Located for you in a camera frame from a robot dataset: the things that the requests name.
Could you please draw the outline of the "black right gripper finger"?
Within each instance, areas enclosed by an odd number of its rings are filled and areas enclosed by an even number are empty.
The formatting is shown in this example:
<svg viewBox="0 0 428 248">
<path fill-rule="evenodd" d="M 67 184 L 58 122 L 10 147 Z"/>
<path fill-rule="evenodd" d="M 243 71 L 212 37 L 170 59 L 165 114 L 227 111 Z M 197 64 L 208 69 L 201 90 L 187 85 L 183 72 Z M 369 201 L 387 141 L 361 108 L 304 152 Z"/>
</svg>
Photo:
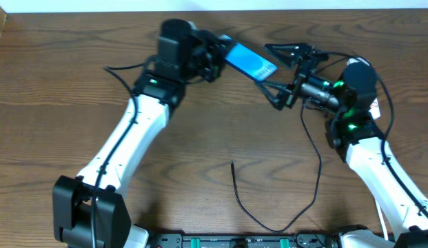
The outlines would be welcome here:
<svg viewBox="0 0 428 248">
<path fill-rule="evenodd" d="M 292 91 L 288 85 L 275 81 L 257 81 L 256 86 L 276 110 L 292 108 Z"/>
<path fill-rule="evenodd" d="M 312 46 L 307 43 L 268 43 L 263 46 L 263 49 L 274 60 L 292 69 L 312 51 Z"/>
</svg>

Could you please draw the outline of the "blue Galaxy smartphone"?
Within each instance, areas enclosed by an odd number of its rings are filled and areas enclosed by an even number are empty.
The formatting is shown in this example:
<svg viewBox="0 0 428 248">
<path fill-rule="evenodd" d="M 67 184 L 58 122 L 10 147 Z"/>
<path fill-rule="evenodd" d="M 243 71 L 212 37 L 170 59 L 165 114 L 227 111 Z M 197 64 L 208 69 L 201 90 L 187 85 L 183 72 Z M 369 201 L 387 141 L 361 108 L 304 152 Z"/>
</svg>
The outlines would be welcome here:
<svg viewBox="0 0 428 248">
<path fill-rule="evenodd" d="M 272 62 L 240 43 L 230 50 L 225 60 L 228 65 L 253 81 L 264 81 L 278 70 L 278 67 Z"/>
</svg>

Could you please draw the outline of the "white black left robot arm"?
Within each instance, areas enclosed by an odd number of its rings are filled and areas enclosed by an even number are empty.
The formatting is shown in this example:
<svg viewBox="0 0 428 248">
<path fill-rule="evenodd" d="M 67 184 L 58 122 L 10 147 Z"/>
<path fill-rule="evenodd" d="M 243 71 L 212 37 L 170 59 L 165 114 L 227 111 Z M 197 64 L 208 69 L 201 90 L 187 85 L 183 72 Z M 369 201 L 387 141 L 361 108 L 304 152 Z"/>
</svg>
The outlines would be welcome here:
<svg viewBox="0 0 428 248">
<path fill-rule="evenodd" d="M 215 81 L 233 39 L 192 22 L 161 25 L 156 54 L 140 64 L 128 105 L 95 157 L 52 190 L 54 237 L 69 247 L 146 247 L 149 232 L 132 223 L 124 198 L 141 159 L 167 126 L 188 85 Z"/>
</svg>

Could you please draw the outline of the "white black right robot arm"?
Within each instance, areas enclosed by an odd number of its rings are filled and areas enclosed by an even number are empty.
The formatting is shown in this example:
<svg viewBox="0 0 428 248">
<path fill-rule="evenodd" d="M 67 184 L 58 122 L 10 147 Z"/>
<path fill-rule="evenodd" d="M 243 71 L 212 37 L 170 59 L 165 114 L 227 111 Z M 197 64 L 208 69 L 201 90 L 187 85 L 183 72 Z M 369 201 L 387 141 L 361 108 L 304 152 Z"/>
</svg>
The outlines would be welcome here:
<svg viewBox="0 0 428 248">
<path fill-rule="evenodd" d="M 390 238 L 365 227 L 347 227 L 327 240 L 326 247 L 428 247 L 428 198 L 393 155 L 389 131 L 376 124 L 376 86 L 383 80 L 373 65 L 361 56 L 340 53 L 347 65 L 332 82 L 320 76 L 319 67 L 330 51 L 306 43 L 269 43 L 264 49 L 295 75 L 290 84 L 261 81 L 261 92 L 278 110 L 302 99 L 330 114 L 325 124 L 329 146 L 366 184 L 391 227 Z"/>
</svg>

